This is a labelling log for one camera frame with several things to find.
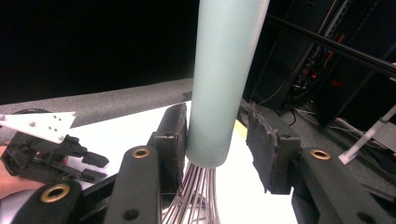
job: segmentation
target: gray foam tube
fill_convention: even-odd
[[[268,0],[201,0],[187,157],[214,168],[228,155]]]

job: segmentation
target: dark background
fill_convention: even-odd
[[[192,77],[198,1],[1,1],[0,105]]]

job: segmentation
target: black cable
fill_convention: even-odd
[[[290,112],[293,115],[293,122],[291,124],[289,124],[289,126],[293,125],[296,122],[296,120],[297,120],[296,115],[294,114],[294,110],[291,109]]]

